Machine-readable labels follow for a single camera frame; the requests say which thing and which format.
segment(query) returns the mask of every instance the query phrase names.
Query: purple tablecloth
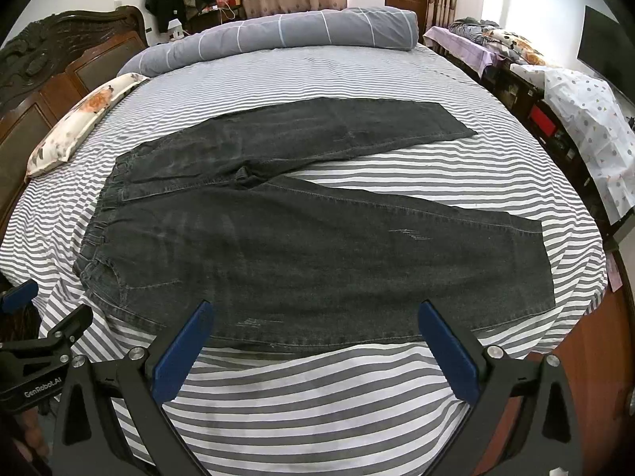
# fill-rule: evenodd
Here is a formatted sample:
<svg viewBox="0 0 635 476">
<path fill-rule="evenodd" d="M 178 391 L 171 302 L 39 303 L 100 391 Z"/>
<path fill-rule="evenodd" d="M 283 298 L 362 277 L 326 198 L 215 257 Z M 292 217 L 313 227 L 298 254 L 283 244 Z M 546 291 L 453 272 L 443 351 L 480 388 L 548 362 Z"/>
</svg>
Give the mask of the purple tablecloth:
<svg viewBox="0 0 635 476">
<path fill-rule="evenodd" d="M 483 76 L 483 71 L 487 66 L 498 63 L 496 53 L 490 52 L 481 45 L 472 43 L 465 37 L 453 34 L 446 28 L 432 27 L 423 37 L 438 43 L 457 59 L 462 60 L 466 65 L 474 69 L 479 77 Z"/>
</svg>

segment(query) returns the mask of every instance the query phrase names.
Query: blue gripper pad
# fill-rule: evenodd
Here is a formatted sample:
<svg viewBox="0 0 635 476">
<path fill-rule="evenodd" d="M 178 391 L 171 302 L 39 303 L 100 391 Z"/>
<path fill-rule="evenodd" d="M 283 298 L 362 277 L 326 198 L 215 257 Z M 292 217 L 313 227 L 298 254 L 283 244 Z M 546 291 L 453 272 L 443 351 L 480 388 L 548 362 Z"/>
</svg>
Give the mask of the blue gripper pad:
<svg viewBox="0 0 635 476">
<path fill-rule="evenodd" d="M 213 326 L 214 307 L 203 301 L 155 365 L 152 397 L 158 404 L 177 396 Z"/>
<path fill-rule="evenodd" d="M 4 313 L 15 313 L 37 297 L 38 291 L 37 283 L 33 281 L 33 279 L 25 281 L 16 288 L 7 290 L 4 295 L 2 295 L 2 299 L 0 299 L 2 311 L 4 311 Z"/>
<path fill-rule="evenodd" d="M 476 404 L 481 393 L 477 367 L 429 301 L 419 307 L 419 331 L 454 395 L 470 405 Z"/>
</svg>

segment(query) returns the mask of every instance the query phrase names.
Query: wooden floor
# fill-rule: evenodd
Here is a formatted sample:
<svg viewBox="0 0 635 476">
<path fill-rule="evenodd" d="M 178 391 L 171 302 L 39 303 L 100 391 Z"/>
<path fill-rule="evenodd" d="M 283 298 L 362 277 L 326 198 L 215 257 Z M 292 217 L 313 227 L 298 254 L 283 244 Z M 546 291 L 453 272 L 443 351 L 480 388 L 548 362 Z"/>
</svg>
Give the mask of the wooden floor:
<svg viewBox="0 0 635 476">
<path fill-rule="evenodd" d="M 635 421 L 625 411 L 635 384 L 629 305 L 623 289 L 607 290 L 599 308 L 583 317 L 554 351 L 571 386 L 582 437 L 584 476 L 595 476 L 609 463 L 620 441 L 634 439 Z M 491 468 L 518 409 L 510 400 L 506 414 L 475 474 Z M 635 474 L 635 467 L 630 472 Z"/>
</svg>

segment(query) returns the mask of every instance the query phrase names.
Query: gray and white striped fabric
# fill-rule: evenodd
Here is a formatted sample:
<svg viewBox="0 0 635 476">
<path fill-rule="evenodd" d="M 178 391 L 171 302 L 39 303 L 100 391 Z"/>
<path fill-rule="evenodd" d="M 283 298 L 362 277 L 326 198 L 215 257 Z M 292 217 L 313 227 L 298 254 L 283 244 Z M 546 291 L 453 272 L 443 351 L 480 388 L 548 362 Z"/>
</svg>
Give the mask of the gray and white striped fabric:
<svg viewBox="0 0 635 476">
<path fill-rule="evenodd" d="M 515 357 L 549 351 L 601 301 L 606 273 L 595 223 L 538 142 L 492 95 L 422 46 L 304 47 L 161 75 L 119 103 L 68 165 L 29 184 L 0 248 L 0 268 L 13 283 L 37 280 L 41 333 L 78 304 L 92 305 L 72 264 L 117 155 L 212 116 L 316 97 L 439 102 L 478 134 L 316 164 L 299 178 L 542 221 L 557 308 L 483 331 L 484 344 Z M 95 309 L 74 349 L 108 360 L 151 339 Z M 147 459 L 125 406 L 115 406 L 132 449 Z M 164 409 L 215 475 L 395 476 L 421 474 L 466 406 L 426 345 L 409 343 L 295 359 L 206 348 Z"/>
</svg>

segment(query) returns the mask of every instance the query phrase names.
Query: headboard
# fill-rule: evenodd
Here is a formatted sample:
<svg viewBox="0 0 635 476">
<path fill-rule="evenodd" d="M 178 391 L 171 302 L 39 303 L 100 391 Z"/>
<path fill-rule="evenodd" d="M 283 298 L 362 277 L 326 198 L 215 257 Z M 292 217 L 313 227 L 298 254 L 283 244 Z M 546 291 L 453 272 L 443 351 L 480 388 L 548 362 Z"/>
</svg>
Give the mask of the headboard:
<svg viewBox="0 0 635 476">
<path fill-rule="evenodd" d="M 144 17 L 132 6 L 112 12 L 69 10 L 29 23 L 0 50 L 0 117 L 64 72 L 84 50 L 130 30 L 147 46 Z"/>
</svg>

